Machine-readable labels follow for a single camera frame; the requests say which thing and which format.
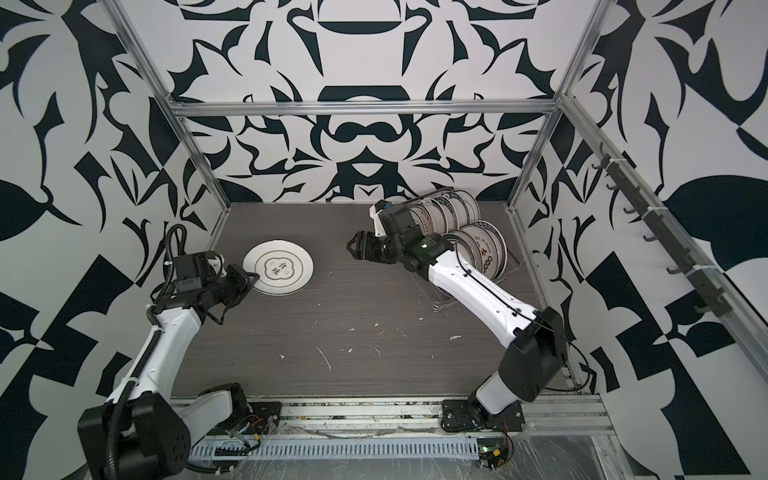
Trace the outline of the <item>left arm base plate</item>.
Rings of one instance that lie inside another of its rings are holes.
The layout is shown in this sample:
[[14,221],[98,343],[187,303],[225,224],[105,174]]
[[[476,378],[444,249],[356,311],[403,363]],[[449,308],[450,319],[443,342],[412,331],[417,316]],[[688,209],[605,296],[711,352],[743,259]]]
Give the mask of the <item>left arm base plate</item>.
[[279,401],[250,402],[247,415],[233,431],[244,436],[262,436],[275,431],[281,422],[282,403]]

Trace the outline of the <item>white plate green clover outline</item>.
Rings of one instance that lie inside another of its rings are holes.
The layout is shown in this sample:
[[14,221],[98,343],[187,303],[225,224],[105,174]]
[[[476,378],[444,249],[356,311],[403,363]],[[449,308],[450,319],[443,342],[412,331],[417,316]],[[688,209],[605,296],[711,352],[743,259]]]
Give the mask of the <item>white plate green clover outline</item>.
[[258,279],[253,288],[265,295],[287,296],[306,287],[314,273],[310,254],[298,244],[272,240],[253,247],[242,268]]

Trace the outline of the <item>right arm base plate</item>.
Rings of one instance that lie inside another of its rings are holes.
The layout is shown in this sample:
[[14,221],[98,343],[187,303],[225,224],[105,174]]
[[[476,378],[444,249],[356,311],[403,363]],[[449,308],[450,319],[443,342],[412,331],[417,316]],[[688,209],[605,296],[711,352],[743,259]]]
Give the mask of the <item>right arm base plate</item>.
[[440,428],[449,433],[486,430],[522,432],[526,422],[519,402],[514,402],[498,414],[488,413],[472,399],[445,399],[441,409]]

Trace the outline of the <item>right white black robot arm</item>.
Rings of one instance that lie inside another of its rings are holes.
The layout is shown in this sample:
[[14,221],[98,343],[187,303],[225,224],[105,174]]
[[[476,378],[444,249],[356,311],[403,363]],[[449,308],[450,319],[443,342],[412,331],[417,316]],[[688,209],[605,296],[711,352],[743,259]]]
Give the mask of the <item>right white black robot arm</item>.
[[470,395],[475,410],[491,417],[516,402],[535,400],[567,360],[561,315],[502,289],[444,236],[423,233],[406,206],[379,201],[370,216],[375,229],[357,232],[346,245],[354,259],[399,263],[418,274],[479,318],[505,348],[496,371]]

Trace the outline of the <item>wire dish rack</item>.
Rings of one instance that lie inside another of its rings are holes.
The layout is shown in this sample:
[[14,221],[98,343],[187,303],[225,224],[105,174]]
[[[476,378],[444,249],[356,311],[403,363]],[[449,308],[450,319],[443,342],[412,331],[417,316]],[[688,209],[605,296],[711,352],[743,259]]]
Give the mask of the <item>wire dish rack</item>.
[[[438,189],[432,193],[416,197],[401,204],[379,200],[373,206],[407,206],[416,224],[420,227],[420,240],[406,249],[404,258],[398,263],[413,275],[429,283],[436,292],[435,308],[441,309],[445,303],[462,302],[468,304],[473,295],[478,301],[489,299],[497,290],[496,285],[504,280],[510,270],[517,268],[519,260],[507,246],[507,262],[503,275],[498,280],[491,280],[477,269],[479,250],[474,241],[460,231],[458,218],[453,205],[445,197],[450,187]],[[425,234],[412,206],[419,202],[433,200],[447,217],[448,232],[445,234]]]

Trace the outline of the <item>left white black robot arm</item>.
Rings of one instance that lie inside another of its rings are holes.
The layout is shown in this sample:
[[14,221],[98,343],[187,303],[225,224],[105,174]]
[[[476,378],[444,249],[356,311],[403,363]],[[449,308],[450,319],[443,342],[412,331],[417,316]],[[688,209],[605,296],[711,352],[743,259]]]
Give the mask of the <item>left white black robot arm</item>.
[[128,374],[77,430],[95,479],[164,479],[187,466],[191,449],[216,428],[231,430],[251,412],[239,383],[212,387],[175,410],[170,396],[180,366],[212,308],[229,311],[252,292],[259,276],[225,265],[212,251],[179,255],[157,298],[152,324]]

